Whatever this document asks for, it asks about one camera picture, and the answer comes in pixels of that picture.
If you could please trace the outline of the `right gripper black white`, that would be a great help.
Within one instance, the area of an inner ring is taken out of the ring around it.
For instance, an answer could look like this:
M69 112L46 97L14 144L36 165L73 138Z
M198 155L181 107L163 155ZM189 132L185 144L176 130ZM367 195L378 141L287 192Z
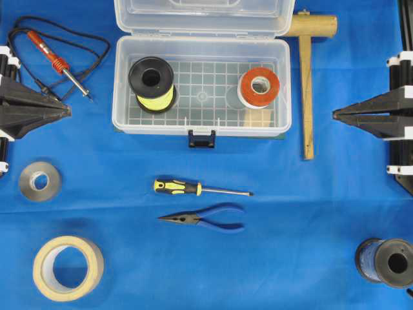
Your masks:
M401 52L387 61L390 91L333 111L333 119L387 139L390 163L387 172L412 176L412 52Z

